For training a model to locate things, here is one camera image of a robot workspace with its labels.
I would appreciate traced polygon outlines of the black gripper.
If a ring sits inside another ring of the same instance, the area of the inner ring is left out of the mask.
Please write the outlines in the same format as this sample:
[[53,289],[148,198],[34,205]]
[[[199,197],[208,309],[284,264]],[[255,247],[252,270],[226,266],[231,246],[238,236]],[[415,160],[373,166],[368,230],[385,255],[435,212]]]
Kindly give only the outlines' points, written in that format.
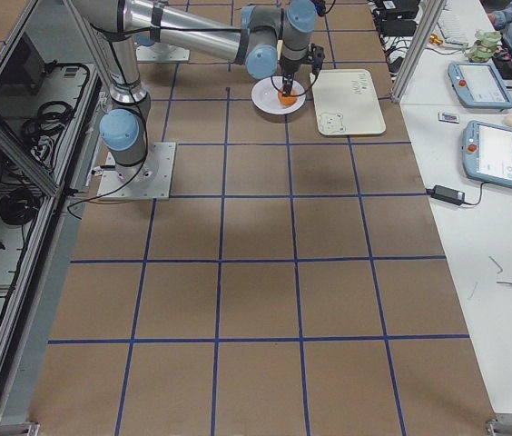
[[293,86],[294,76],[299,71],[301,60],[293,60],[287,57],[280,58],[282,88],[281,95],[289,95],[289,86]]

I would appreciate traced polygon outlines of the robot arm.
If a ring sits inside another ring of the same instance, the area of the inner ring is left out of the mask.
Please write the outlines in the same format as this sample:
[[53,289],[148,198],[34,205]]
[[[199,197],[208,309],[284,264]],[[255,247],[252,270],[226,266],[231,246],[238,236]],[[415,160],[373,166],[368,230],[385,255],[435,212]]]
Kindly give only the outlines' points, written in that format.
[[110,81],[112,109],[99,124],[100,136],[114,159],[121,183],[150,177],[147,115],[150,96],[141,83],[133,37],[127,34],[125,1],[73,1],[78,15],[95,33],[103,58],[102,73]]
[[74,1],[72,5],[101,39],[105,73],[118,104],[138,104],[148,97],[137,65],[136,35],[243,65],[256,80],[280,72],[285,94],[302,65],[310,65],[314,74],[322,68],[323,49],[310,40],[317,19],[311,1],[292,1],[287,8],[246,6],[239,27],[183,12],[163,1]]

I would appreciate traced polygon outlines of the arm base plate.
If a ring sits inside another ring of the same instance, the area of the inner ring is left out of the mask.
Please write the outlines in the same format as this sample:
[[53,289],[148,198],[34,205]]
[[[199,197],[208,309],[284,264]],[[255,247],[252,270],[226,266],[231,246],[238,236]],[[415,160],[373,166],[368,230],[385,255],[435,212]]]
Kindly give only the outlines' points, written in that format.
[[110,152],[103,170],[97,194],[103,201],[168,200],[171,192],[172,170],[175,161],[176,143],[154,142],[143,168],[116,165]]
[[190,51],[174,45],[155,44],[151,46],[138,45],[136,56],[139,63],[173,64],[187,63]]

